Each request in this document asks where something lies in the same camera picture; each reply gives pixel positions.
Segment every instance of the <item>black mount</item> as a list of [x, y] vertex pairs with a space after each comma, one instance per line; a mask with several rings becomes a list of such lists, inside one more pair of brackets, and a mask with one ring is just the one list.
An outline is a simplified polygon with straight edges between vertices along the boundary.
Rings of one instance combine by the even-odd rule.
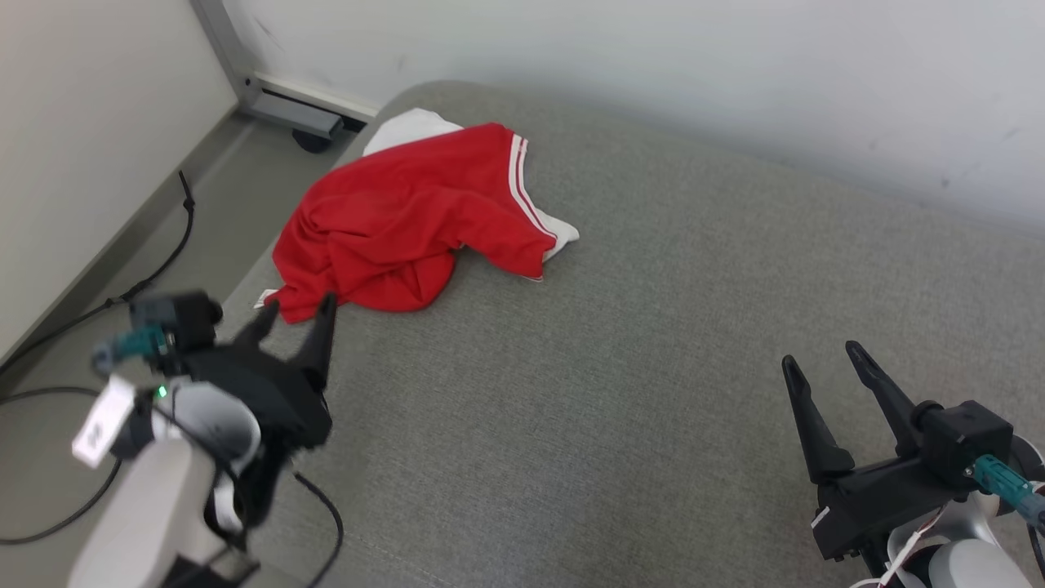
[[860, 554], [870, 572], [885, 571], [889, 533], [977, 490], [965, 475], [977, 457], [1009, 458], [1013, 426], [983, 406], [954, 408], [927, 402], [918, 407], [856, 342], [845, 352], [860, 381], [870, 390], [897, 440], [895, 460], [857, 468], [838, 447], [813, 403], [809, 382], [794, 358], [783, 361], [809, 479], [817, 486], [819, 510], [813, 537], [823, 559]]
[[[216, 345], [214, 326], [222, 308], [206, 293], [189, 291], [158, 297], [131, 306], [135, 329], [159, 327], [165, 349], [145, 360], [168, 378], [190, 376], [209, 382], [239, 399], [257, 419], [263, 451], [239, 474], [237, 492], [250, 504], [239, 513], [247, 527], [268, 516], [279, 472], [299, 449], [326, 443], [332, 422], [326, 391], [333, 347], [338, 300], [328, 292], [316, 311], [316, 321], [298, 353], [281, 360], [260, 350], [279, 313], [273, 301], [228, 344]], [[133, 457], [153, 441], [152, 396], [142, 395], [113, 448], [119, 457]]]

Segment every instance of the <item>gray floor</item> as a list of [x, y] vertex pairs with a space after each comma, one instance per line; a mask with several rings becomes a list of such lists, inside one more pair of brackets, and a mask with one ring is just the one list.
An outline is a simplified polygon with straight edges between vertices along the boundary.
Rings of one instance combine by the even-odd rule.
[[[465, 250], [424, 311], [339, 309], [334, 427], [295, 460], [345, 522], [326, 586], [851, 586], [862, 563], [810, 532], [781, 373], [793, 354], [857, 464], [888, 458], [846, 339], [914, 402], [976, 400], [1045, 446], [1042, 239], [477, 85], [416, 87], [375, 123], [412, 108], [524, 134], [526, 189], [581, 238], [540, 283]], [[274, 280], [262, 258], [227, 333]], [[266, 351], [307, 329], [277, 322]], [[304, 580], [332, 526], [283, 484], [253, 552]], [[1041, 586], [1019, 517], [991, 526]]]
[[[154, 290], [203, 287], [213, 299], [224, 301], [279, 232], [304, 190], [331, 167], [351, 138], [342, 138], [327, 152], [311, 155], [297, 146], [287, 130], [265, 122], [233, 118], [218, 134], [234, 139], [216, 152], [205, 154], [206, 161], [195, 165], [192, 236]], [[170, 202], [178, 202], [177, 178], [161, 191], [169, 192]], [[80, 301], [82, 309], [64, 310], [92, 308], [152, 273], [178, 242], [184, 227], [185, 211], [177, 205], [167, 207], [155, 221], [139, 222], [134, 228], [137, 234], [120, 240], [122, 250], [111, 252], [96, 265], [96, 283], [91, 284], [97, 290], [94, 300]], [[98, 390], [100, 382], [88, 367], [90, 351], [126, 328], [125, 308], [109, 311], [40, 354], [39, 362], [20, 381], [4, 386], [9, 389], [4, 393], [54, 385]], [[132, 372], [148, 378], [141, 368]], [[61, 396], [0, 408], [0, 537], [29, 535], [57, 522], [104, 479], [111, 463], [90, 471], [69, 452], [89, 404], [87, 398]], [[75, 555], [103, 507], [104, 502], [74, 525], [38, 543], [0, 547], [0, 584], [65, 586]]]

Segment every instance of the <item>white fabric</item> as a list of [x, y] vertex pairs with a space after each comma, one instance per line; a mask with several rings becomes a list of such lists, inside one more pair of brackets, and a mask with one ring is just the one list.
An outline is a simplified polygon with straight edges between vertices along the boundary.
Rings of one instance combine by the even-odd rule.
[[[432, 111], [415, 108], [400, 114], [399, 116], [386, 120], [385, 123], [377, 128], [377, 132], [374, 133], [373, 138], [370, 139], [367, 146], [363, 148], [363, 155], [371, 155], [390, 147], [439, 135], [445, 135], [447, 133], [460, 131], [461, 128], [463, 128], [463, 126], [460, 124], [455, 124], [444, 120], [442, 116], [439, 116]], [[522, 192], [526, 193], [526, 184], [522, 180], [521, 171], [522, 169], [520, 166], [518, 184]], [[560, 220], [559, 218], [548, 214], [543, 210], [536, 208], [536, 206], [534, 208], [540, 222], [548, 228], [549, 232], [555, 234], [555, 246], [552, 246], [544, 252], [545, 261], [552, 258], [552, 255], [561, 251], [567, 242], [580, 238], [580, 233], [577, 232], [577, 229], [570, 222]]]

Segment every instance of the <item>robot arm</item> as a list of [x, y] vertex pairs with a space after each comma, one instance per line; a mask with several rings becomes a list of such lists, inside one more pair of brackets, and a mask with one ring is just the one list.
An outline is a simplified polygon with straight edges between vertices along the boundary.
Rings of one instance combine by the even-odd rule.
[[[110, 449], [134, 464], [71, 588], [298, 586], [259, 570], [246, 537], [264, 521], [289, 457], [329, 436], [323, 393], [335, 310], [331, 293], [298, 354], [283, 361], [258, 348], [278, 304], [225, 345], [214, 343], [220, 308], [202, 291], [132, 305], [134, 331], [100, 347], [95, 367], [112, 373], [142, 356], [168, 381], [134, 396]], [[112, 376], [110, 386], [129, 384]]]
[[[847, 343], [845, 351], [892, 430], [897, 457], [856, 467], [831, 436], [797, 362], [784, 358], [806, 466], [817, 487], [819, 509], [811, 526], [823, 559], [860, 556], [872, 574], [883, 582], [897, 575], [907, 588], [934, 582], [1029, 588], [988, 521], [1015, 508], [1045, 532], [1045, 497], [1025, 479], [1045, 478], [1038, 452], [1014, 436], [1009, 423], [976, 402], [948, 409], [931, 401], [915, 406], [859, 344]], [[930, 527], [949, 543], [911, 554]], [[924, 565], [903, 569], [905, 561], [913, 565], [915, 560]], [[988, 573], [973, 573], [969, 566]]]

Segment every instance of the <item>gray sofa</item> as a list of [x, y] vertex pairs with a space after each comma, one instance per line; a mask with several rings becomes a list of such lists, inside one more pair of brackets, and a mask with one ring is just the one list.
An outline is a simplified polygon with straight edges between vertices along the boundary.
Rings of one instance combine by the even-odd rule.
[[[887, 458], [846, 339], [915, 402], [974, 399], [1045, 443], [1042, 240], [463, 83], [403, 93], [341, 163], [414, 107], [529, 138], [530, 193], [581, 238], [540, 283], [465, 250], [422, 312], [340, 309], [334, 430], [295, 465], [345, 519], [324, 585], [849, 586], [867, 573], [813, 543], [780, 367], [795, 356], [858, 464]], [[223, 332], [280, 284], [266, 253]], [[289, 354], [306, 329], [265, 347]], [[1036, 578], [1022, 524], [995, 531]], [[332, 542], [287, 479], [253, 545], [307, 579]]]

